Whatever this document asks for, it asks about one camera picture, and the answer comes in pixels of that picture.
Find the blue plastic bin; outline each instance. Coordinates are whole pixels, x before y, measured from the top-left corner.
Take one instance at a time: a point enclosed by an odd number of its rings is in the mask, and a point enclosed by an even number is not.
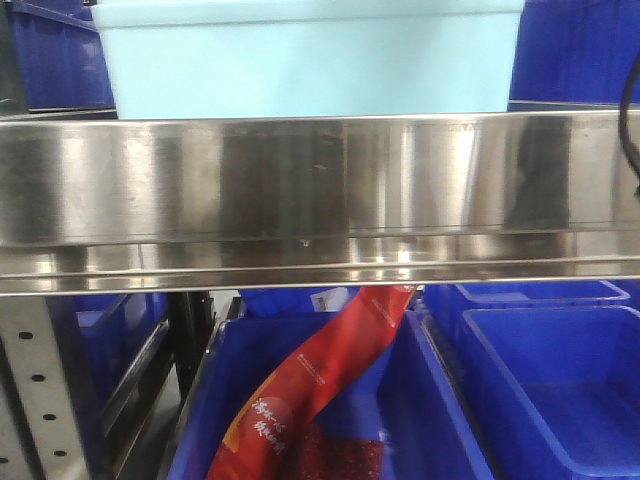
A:
[[[504,111],[523,5],[99,0],[93,15],[120,118],[299,117]]]
[[[328,318],[245,318],[225,324],[196,387],[169,480],[204,478],[244,402]],[[395,345],[317,421],[329,435],[384,440],[382,480],[493,479],[414,312],[407,313]]]
[[[470,309],[628,305],[629,294],[608,281],[557,281],[427,285],[424,298],[454,345],[462,313]]]
[[[240,290],[249,316],[273,317],[340,311],[359,287],[257,288]]]
[[[511,98],[620,102],[639,24],[637,0],[527,0]]]
[[[5,6],[29,108],[114,106],[100,37],[82,0]]]
[[[506,478],[640,478],[640,313],[471,310],[465,319],[465,388]]]
[[[126,298],[126,295],[74,298],[91,377],[101,404],[107,401],[127,365],[125,318],[120,308]]]
[[[90,295],[74,302],[93,383],[104,403],[164,315],[166,295]]]

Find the perforated metal post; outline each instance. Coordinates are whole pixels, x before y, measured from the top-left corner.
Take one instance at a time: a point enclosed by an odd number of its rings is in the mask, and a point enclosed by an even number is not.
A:
[[[110,480],[70,299],[0,298],[0,478]]]

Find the light blue plastic bin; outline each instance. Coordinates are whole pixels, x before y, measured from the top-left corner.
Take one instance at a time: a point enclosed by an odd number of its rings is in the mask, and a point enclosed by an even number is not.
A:
[[[121,118],[490,112],[524,0],[100,0]]]

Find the blue plastic crate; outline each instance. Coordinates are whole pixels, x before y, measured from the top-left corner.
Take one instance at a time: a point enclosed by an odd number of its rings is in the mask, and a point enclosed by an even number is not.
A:
[[[240,290],[247,313],[256,317],[340,311],[359,287],[258,288]]]
[[[637,0],[527,0],[511,98],[618,103],[639,24]]]
[[[169,480],[204,478],[244,402],[329,318],[315,314],[226,323],[196,388]],[[493,479],[414,312],[407,313],[394,346],[317,421],[330,435],[384,440],[382,480]]]
[[[29,108],[114,105],[100,37],[82,0],[5,6]]]
[[[126,295],[74,298],[91,377],[101,404],[107,401],[126,368],[126,330],[121,308],[126,299]]]
[[[93,383],[104,403],[164,315],[166,295],[90,295],[74,302]]]
[[[628,305],[630,299],[627,292],[613,283],[594,280],[427,285],[424,298],[454,345],[465,310]]]
[[[640,478],[640,313],[471,310],[468,399],[506,478]]]

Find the red plastic bag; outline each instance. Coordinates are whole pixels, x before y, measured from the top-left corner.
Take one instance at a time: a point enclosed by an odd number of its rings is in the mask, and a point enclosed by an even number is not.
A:
[[[393,342],[414,291],[362,287],[251,396],[227,430],[207,480],[275,478],[302,429]]]

